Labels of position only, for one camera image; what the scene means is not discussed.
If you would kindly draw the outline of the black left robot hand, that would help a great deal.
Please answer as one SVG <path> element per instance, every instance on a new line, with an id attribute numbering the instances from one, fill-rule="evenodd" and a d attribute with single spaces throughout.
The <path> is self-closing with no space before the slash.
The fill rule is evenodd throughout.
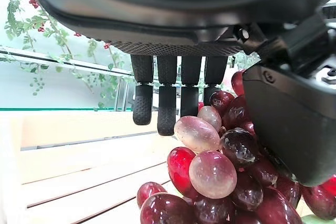
<path id="1" fill-rule="evenodd" d="M 329 0 L 38 0 L 66 27 L 131 55 L 136 91 L 133 119 L 151 119 L 152 58 L 173 68 L 186 60 L 187 85 L 206 57 L 215 87 L 228 56 L 253 52 L 260 62 L 243 73 L 249 116 L 262 150 L 305 186 L 335 174 L 335 29 Z"/>

